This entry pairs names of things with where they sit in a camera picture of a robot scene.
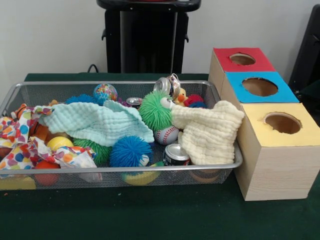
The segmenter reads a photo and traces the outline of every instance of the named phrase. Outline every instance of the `wire mesh basket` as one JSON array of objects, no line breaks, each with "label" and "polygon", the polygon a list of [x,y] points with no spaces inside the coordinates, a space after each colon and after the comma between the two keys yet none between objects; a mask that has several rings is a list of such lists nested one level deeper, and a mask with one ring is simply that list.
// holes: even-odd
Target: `wire mesh basket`
[{"label": "wire mesh basket", "polygon": [[[91,95],[101,83],[112,84],[123,100],[130,97],[143,98],[153,90],[154,81],[73,81],[73,82],[23,82],[14,85],[6,95],[0,113],[10,113],[22,103],[28,106],[48,105],[53,99],[60,103],[72,96]],[[207,81],[181,81],[188,95],[198,94],[209,109],[219,100],[216,88]],[[163,186],[222,184],[232,169],[241,165],[242,153],[234,143],[234,163],[216,165],[163,166],[165,146],[158,143],[152,147],[154,166],[67,168],[67,169],[15,169],[0,170],[0,189],[72,189],[107,188],[124,186]]]}]

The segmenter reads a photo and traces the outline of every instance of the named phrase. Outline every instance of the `black stand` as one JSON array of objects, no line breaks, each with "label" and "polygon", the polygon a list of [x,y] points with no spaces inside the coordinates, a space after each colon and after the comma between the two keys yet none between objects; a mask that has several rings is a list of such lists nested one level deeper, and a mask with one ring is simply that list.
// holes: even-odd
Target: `black stand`
[{"label": "black stand", "polygon": [[320,4],[313,7],[289,86],[320,126]]},{"label": "black stand", "polygon": [[141,2],[96,0],[106,9],[109,73],[181,73],[188,15],[201,0]]}]

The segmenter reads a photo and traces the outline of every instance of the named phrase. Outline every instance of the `circular hole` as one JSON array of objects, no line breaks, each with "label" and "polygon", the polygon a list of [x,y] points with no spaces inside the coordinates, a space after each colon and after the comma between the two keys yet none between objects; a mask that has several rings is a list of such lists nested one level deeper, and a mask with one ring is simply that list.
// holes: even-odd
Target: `circular hole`
[{"label": "circular hole", "polygon": [[273,82],[261,78],[261,77],[250,77],[243,80],[242,85],[247,89],[251,94],[267,97],[274,95],[278,92],[278,87]]},{"label": "circular hole", "polygon": [[264,122],[269,124],[274,130],[279,133],[295,134],[300,131],[302,125],[294,116],[283,112],[269,113]]},{"label": "circular hole", "polygon": [[256,60],[248,55],[248,54],[244,54],[244,53],[236,53],[230,56],[230,60],[231,62],[233,62],[234,64],[238,64],[238,65],[252,65],[256,63]]}]

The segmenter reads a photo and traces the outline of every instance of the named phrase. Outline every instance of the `black cable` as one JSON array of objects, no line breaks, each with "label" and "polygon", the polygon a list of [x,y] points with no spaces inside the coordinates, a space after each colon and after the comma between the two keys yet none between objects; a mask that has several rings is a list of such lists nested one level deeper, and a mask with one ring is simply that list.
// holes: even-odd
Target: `black cable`
[{"label": "black cable", "polygon": [[97,68],[97,66],[96,66],[95,64],[91,64],[91,65],[90,65],[90,67],[88,68],[87,73],[90,73],[92,67],[94,67],[96,73],[99,73],[99,70],[98,70],[98,68]]}]

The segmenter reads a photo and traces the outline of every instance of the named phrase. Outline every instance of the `box with hole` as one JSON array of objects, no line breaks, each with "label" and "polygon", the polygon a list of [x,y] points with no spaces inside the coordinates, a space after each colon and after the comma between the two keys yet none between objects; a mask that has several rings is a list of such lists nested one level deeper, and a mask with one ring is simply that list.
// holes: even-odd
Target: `box with hole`
[{"label": "box with hole", "polygon": [[275,72],[260,48],[214,48],[211,57],[209,82],[221,94],[226,73]]},{"label": "box with hole", "polygon": [[240,103],[298,103],[289,86],[277,72],[227,72],[221,99],[237,108]]},{"label": "box with hole", "polygon": [[246,201],[304,199],[320,170],[320,128],[302,103],[242,104],[235,175]]}]

